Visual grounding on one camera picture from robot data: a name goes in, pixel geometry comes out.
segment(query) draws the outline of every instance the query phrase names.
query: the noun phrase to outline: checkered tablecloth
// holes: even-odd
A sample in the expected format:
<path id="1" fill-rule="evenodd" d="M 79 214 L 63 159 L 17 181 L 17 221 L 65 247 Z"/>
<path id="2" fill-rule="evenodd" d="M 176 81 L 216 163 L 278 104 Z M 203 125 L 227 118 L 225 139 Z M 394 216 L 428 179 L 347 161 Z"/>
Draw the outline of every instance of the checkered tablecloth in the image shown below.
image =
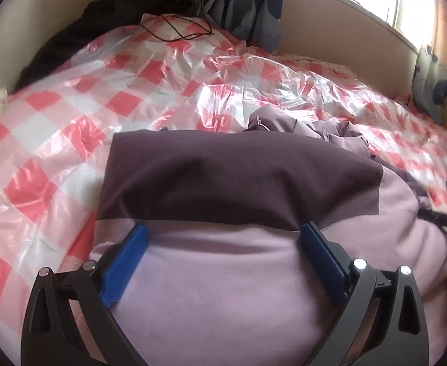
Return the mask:
<path id="1" fill-rule="evenodd" d="M 202 29 L 172 17 L 180 31 Z M 164 38 L 161 18 L 144 23 Z M 239 132 L 264 104 L 306 122 L 348 120 L 373 152 L 408 169 L 447 212 L 447 130 L 364 85 L 349 69 L 246 48 L 225 31 L 162 42 L 130 26 L 98 38 L 55 74 L 9 99 L 0 118 L 0 346 L 20 364 L 37 271 L 78 268 L 115 132 Z"/>

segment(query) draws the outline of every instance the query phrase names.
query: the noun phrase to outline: dark purple fabric panel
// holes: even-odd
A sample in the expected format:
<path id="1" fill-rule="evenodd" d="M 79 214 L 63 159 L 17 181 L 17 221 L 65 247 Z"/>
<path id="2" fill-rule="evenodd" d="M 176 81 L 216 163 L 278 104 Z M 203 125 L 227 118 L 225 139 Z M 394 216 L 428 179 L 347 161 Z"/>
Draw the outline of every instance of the dark purple fabric panel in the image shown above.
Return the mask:
<path id="1" fill-rule="evenodd" d="M 251 131 L 115 134 L 98 219 L 298 230 L 378 213 L 381 165 L 323 140 Z"/>

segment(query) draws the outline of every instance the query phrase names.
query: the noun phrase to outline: dark fabric pile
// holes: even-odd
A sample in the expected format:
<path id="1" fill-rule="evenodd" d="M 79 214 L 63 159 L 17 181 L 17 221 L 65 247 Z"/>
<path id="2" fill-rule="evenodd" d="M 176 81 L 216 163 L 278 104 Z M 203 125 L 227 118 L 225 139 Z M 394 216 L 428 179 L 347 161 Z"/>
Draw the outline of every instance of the dark fabric pile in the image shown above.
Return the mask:
<path id="1" fill-rule="evenodd" d="M 52 37 L 20 74 L 15 92 L 48 75 L 88 43 L 121 26 L 138 25 L 150 13 L 185 14 L 192 0 L 100 0 L 86 7 L 83 16 Z"/>

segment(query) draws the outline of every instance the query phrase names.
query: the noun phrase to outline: silver screw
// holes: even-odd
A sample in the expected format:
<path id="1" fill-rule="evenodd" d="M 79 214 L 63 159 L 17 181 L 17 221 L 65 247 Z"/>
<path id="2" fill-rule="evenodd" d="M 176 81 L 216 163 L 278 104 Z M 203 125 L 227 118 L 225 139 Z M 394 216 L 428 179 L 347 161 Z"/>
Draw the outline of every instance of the silver screw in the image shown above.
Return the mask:
<path id="1" fill-rule="evenodd" d="M 39 270 L 39 276 L 40 277 L 46 277 L 46 276 L 48 276 L 48 274 L 49 274 L 49 267 L 42 267 Z"/>
<path id="2" fill-rule="evenodd" d="M 96 261 L 88 260 L 85 264 L 83 264 L 83 270 L 85 271 L 91 271 L 94 270 L 96 267 Z"/>
<path id="3" fill-rule="evenodd" d="M 410 275 L 410 273 L 412 272 L 412 270 L 410 270 L 410 267 L 409 267 L 409 266 L 407 266 L 407 265 L 403 265 L 403 266 L 400 267 L 400 272 L 401 272 L 403 275 Z"/>
<path id="4" fill-rule="evenodd" d="M 364 270 L 367 266 L 368 263 L 366 263 L 366 260 L 354 259 L 354 267 L 356 267 L 358 270 Z"/>

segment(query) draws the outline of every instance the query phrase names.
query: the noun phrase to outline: light purple fabric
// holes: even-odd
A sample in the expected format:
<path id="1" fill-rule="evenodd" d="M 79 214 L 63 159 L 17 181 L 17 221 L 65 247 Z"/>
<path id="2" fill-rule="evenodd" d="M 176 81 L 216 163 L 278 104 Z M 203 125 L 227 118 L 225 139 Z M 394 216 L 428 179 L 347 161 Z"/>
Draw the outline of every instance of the light purple fabric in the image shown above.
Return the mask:
<path id="1" fill-rule="evenodd" d="M 323 232 L 375 268 L 411 266 L 425 300 L 433 364 L 447 343 L 447 313 L 439 309 L 447 305 L 446 289 L 439 289 L 447 278 L 447 240 L 416 218 L 418 202 L 408 185 L 383 170 L 379 214 Z M 204 222 L 145 224 L 149 248 L 113 314 L 150 366 L 295 366 L 322 340 L 337 309 L 299 251 L 297 233 Z M 91 257 L 98 259 L 133 225 L 98 221 Z"/>

